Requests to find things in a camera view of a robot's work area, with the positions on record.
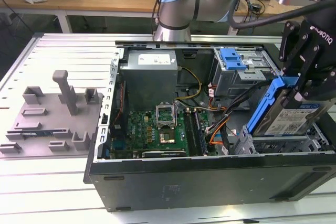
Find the floor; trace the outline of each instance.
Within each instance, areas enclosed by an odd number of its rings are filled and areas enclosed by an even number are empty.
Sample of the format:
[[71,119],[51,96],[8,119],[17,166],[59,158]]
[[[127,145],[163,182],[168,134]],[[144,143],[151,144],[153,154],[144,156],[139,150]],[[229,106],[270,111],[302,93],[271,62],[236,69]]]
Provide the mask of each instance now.
[[[58,20],[52,15],[22,16],[23,21],[34,31],[40,33],[60,33]],[[20,21],[12,15],[13,24],[6,26],[0,20],[0,79],[14,63],[20,52],[29,42],[32,34]],[[150,34],[149,18],[108,17],[106,23],[103,17],[71,16],[72,31],[74,33],[120,33],[120,34]],[[254,31],[241,30],[239,35],[281,36],[283,23],[258,27]],[[228,31],[227,23],[192,22],[192,34],[225,35]]]

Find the gray power supply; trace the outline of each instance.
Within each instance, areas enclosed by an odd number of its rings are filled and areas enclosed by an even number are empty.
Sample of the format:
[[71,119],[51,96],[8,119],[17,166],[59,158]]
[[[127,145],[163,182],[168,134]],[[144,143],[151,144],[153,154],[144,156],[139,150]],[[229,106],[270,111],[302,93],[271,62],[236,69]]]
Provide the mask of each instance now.
[[177,83],[175,51],[131,51],[128,63],[121,64],[120,73],[127,83],[131,111],[155,110],[161,102],[172,104],[174,101]]

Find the motherboard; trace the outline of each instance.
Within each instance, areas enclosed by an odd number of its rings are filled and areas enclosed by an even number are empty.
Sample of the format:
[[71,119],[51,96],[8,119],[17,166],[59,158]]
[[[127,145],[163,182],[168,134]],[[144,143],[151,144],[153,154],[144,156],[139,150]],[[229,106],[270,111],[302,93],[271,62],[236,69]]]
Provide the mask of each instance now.
[[204,132],[208,126],[207,113],[201,110],[130,111],[126,137],[113,140],[110,157],[204,155],[207,152]]

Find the wooden table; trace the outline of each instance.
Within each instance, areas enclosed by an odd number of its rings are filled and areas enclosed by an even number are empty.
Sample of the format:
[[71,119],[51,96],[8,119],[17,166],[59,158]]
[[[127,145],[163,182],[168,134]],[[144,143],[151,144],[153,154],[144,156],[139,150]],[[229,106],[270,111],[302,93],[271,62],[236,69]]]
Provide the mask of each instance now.
[[[155,0],[48,0],[34,5],[24,0],[5,0],[17,13],[51,14],[59,19],[63,33],[71,33],[68,16],[114,16],[114,17],[151,17]],[[272,16],[297,7],[279,5],[275,0],[265,1],[262,16]],[[11,13],[0,2],[0,13]],[[241,2],[235,13],[237,22],[241,22],[247,13],[247,5]]]

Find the workbench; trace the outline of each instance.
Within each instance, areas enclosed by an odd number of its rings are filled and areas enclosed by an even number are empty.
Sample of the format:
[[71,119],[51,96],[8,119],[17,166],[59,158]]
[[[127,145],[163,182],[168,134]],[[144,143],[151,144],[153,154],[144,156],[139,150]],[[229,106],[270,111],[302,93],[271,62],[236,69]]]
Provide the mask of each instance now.
[[[45,34],[32,38],[0,82],[0,140],[24,103],[27,86],[60,93],[51,76],[69,72],[76,92],[104,88],[115,40],[150,41],[150,35]],[[273,43],[280,37],[192,36],[192,41]],[[335,223],[336,179],[296,202],[108,213],[93,185],[82,182],[86,157],[0,159],[0,223]]]
[[[34,5],[24,0],[5,0],[18,14],[56,15],[63,33],[71,33],[69,16],[146,17],[152,15],[155,0],[48,0]],[[261,17],[273,16],[298,7],[279,5],[275,0],[264,1],[266,10]],[[0,13],[12,13],[0,1]],[[235,21],[242,22],[247,4],[241,1]]]

